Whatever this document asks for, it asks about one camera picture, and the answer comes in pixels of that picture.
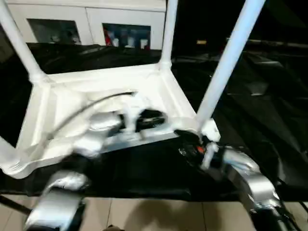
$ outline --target black cable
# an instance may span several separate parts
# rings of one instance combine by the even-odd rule
[[[15,201],[10,200],[9,198],[6,198],[5,196],[0,195],[0,204],[3,204],[4,206],[7,206],[11,209],[14,209],[22,214],[29,215],[31,213],[31,209],[23,206],[19,203],[16,203]]]
[[[308,207],[304,204],[304,202],[300,201],[300,205],[303,207],[303,209],[308,213]]]

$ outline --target black surface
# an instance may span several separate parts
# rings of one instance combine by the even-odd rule
[[[156,63],[158,51],[100,46],[31,45],[48,74]],[[237,64],[214,112],[221,142],[243,149],[276,184],[284,200],[308,200],[308,81],[306,51],[260,51],[252,47]],[[177,57],[172,71],[197,110],[217,65],[215,53]],[[1,67],[7,84],[1,101],[0,135],[13,145],[25,114],[31,85],[17,57]],[[186,163],[178,139],[106,154],[86,195],[153,197],[189,201],[237,200],[228,182],[217,183]],[[59,165],[35,170],[23,180],[1,175],[1,193],[39,195]]]

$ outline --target white cabinet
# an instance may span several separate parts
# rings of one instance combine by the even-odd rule
[[[7,0],[26,42],[161,50],[166,0]]]

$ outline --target black plastic part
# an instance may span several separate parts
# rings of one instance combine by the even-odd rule
[[[155,128],[166,121],[164,114],[157,110],[145,109],[136,121],[136,132],[145,129]]]
[[[251,212],[250,217],[257,231],[296,231],[288,217],[277,209],[259,209]]]

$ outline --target wire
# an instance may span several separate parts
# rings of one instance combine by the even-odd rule
[[[48,136],[48,140],[51,140],[54,138],[55,134],[58,133],[63,127],[65,127],[70,121],[72,121],[77,115],[83,113],[84,111],[86,111],[87,109],[93,107],[94,105],[108,100],[110,98],[116,97],[116,96],[122,96],[122,95],[129,95],[131,96],[132,94],[136,93],[136,91],[128,91],[128,92],[122,92],[122,93],[117,93],[117,94],[113,94],[113,95],[109,95],[109,96],[105,96],[99,100],[96,100],[90,104],[88,104],[87,106],[84,106],[83,108],[79,109],[78,111],[76,111],[75,113],[73,113],[72,115],[70,115],[67,119],[65,119],[58,127],[57,129],[55,129],[51,134],[49,134]]]
[[[306,213],[308,213],[308,208],[307,208],[307,206],[304,204],[304,202],[300,201],[299,203],[300,203],[300,205],[303,207],[303,209],[306,211]]]

